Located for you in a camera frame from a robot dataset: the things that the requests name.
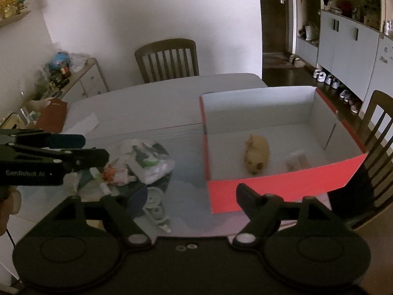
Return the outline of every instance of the door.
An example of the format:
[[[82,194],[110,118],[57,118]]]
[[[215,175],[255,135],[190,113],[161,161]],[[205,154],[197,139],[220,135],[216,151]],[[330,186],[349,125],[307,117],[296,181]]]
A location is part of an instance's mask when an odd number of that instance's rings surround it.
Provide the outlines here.
[[[352,21],[343,17],[335,16],[336,32],[333,37],[335,45],[335,55],[331,73],[344,84],[347,81],[347,68],[351,58],[351,43],[353,35]]]
[[[352,47],[346,85],[364,100],[375,64],[379,33],[355,22],[352,22],[351,33],[349,41]]]
[[[262,51],[285,52],[288,49],[288,0],[261,0]]]
[[[331,72],[333,66],[333,56],[335,54],[336,18],[328,12],[321,12],[321,32],[320,47],[318,54],[318,64]]]

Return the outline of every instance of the plastic bag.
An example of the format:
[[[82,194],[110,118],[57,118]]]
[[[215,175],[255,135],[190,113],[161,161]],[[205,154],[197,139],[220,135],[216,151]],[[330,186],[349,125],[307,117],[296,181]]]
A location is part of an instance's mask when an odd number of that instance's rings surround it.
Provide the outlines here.
[[[71,60],[70,70],[72,72],[78,72],[82,70],[85,66],[87,59],[89,58],[88,56],[84,56],[82,54],[74,54],[74,53],[70,53],[69,57]]]
[[[170,173],[175,164],[162,150],[162,146],[151,140],[134,138],[123,141],[120,153],[127,156],[127,166],[147,185]]]

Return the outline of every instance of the shoe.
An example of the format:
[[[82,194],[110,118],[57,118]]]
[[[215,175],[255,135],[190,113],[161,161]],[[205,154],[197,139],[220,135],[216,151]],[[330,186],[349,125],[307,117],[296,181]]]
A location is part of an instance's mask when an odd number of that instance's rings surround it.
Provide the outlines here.
[[[330,85],[333,81],[333,79],[335,79],[335,77],[333,76],[333,74],[329,74],[325,80],[325,83]]]
[[[351,106],[351,111],[357,114],[359,113],[359,107],[356,104],[354,104]]]
[[[341,84],[341,82],[340,82],[337,78],[334,78],[334,79],[333,79],[333,83],[332,83],[332,88],[338,89],[338,87],[340,86],[340,84]]]
[[[290,63],[290,64],[293,64],[295,58],[296,58],[296,55],[295,55],[295,54],[291,54],[291,55],[289,56],[289,63]]]
[[[325,82],[325,79],[326,79],[326,73],[325,72],[319,73],[317,81],[318,82]]]
[[[351,101],[351,97],[352,97],[352,95],[351,95],[351,94],[348,94],[348,95],[344,98],[344,101],[348,103],[349,101]]]
[[[294,67],[296,68],[304,68],[306,64],[300,59],[300,58],[295,58],[294,60]]]
[[[345,98],[347,95],[349,95],[349,91],[347,89],[343,90],[343,92],[340,93],[340,98]]]
[[[314,74],[312,75],[312,77],[313,77],[313,78],[317,78],[318,75],[319,75],[321,72],[322,72],[321,70],[316,69],[316,70],[314,71]]]

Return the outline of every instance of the white paper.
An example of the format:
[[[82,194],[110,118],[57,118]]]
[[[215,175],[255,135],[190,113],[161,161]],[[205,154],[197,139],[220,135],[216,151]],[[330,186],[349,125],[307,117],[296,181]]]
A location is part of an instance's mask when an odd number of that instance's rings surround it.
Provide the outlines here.
[[[96,114],[93,112],[83,121],[76,123],[68,131],[62,132],[62,134],[81,134],[85,136],[87,133],[92,131],[98,125],[98,119]]]

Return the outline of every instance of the drawer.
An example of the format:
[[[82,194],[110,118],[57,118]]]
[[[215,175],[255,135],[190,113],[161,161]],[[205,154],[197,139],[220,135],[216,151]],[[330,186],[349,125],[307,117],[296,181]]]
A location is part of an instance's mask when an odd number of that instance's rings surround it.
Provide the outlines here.
[[[94,65],[84,76],[81,77],[81,82],[87,94],[94,89],[96,84],[99,82],[103,83],[97,65]]]
[[[93,96],[96,96],[96,95],[104,94],[106,92],[107,92],[107,88],[106,88],[104,82],[101,80],[101,82],[98,82],[94,86],[94,88],[90,92],[87,93],[87,96],[88,97],[93,97]]]
[[[86,93],[82,87],[82,83],[80,81],[76,82],[75,85],[63,96],[61,99],[68,104],[86,99]]]

